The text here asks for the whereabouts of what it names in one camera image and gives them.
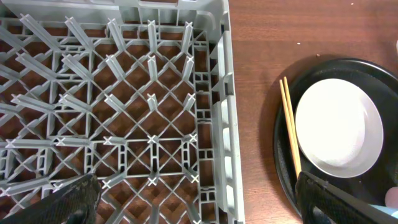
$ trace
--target black tray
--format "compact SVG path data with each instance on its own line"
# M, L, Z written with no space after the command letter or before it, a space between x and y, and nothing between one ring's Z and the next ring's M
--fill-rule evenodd
M330 60L313 67L289 85L293 109L297 107L305 90L327 78L339 78L354 83L372 99L383 123L382 151L370 170L353 178L342 179L327 175L312 165L300 152L302 170L329 181L335 187L366 203L384 205L387 190L398 185L398 79L386 69L364 60ZM300 215L294 195L297 180L282 104L274 127L274 160L283 190Z

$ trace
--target gray plastic dish rack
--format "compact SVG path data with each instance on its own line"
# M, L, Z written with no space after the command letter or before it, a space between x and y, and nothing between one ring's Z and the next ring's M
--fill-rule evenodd
M95 173L96 223L244 223L227 0L2 3L0 219Z

